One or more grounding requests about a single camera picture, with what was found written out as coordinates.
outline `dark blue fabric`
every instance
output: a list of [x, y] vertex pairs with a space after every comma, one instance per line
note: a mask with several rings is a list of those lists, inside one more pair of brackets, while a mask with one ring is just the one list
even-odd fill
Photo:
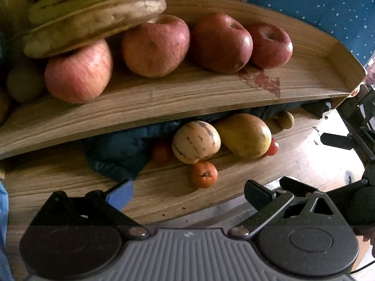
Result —
[[340, 40], [363, 65], [375, 48], [375, 0], [247, 0], [303, 20]]
[[150, 148], [155, 139], [171, 136], [181, 125], [202, 120], [213, 122], [231, 113], [248, 113], [266, 119], [279, 111], [289, 111], [303, 102], [241, 109], [197, 117], [177, 119], [82, 139], [89, 165], [116, 182], [135, 180], [150, 161]]

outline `blue polka dot fabric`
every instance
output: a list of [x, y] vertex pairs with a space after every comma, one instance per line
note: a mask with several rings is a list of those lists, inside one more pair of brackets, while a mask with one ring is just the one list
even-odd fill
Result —
[[247, 0], [303, 20], [340, 40], [365, 65], [375, 49], [375, 0]]

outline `wooden shelf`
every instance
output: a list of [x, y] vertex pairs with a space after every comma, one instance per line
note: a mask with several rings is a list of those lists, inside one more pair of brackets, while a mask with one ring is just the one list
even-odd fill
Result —
[[[363, 165], [354, 150], [328, 147], [320, 143], [323, 132], [346, 135], [336, 111], [328, 119], [317, 120], [302, 109], [293, 112], [296, 123], [275, 135], [279, 153], [258, 161], [238, 158], [224, 148], [210, 161], [219, 171], [218, 182], [209, 189], [190, 185], [189, 166], [174, 160], [157, 168], [149, 163], [134, 182], [134, 199], [124, 213], [142, 224], [183, 216], [243, 193], [252, 178], [266, 184], [291, 175], [323, 191], [361, 179]], [[93, 189], [107, 190], [115, 182], [91, 170], [79, 145], [68, 143], [4, 160], [9, 193], [7, 254], [16, 280], [23, 280], [25, 269], [18, 254], [19, 240], [39, 208], [52, 192], [66, 191], [83, 196]]]
[[[243, 24], [266, 21], [284, 28], [294, 53], [285, 66], [264, 73], [247, 68], [235, 75], [204, 71], [184, 61], [161, 79], [142, 78], [115, 64], [104, 93], [85, 105], [51, 96], [16, 109], [0, 126], [0, 159], [120, 129], [188, 116], [322, 98], [343, 98], [365, 70], [336, 39], [280, 13], [227, 0], [166, 0], [167, 14], [188, 24], [222, 11]], [[119, 42], [114, 42], [114, 50]]]

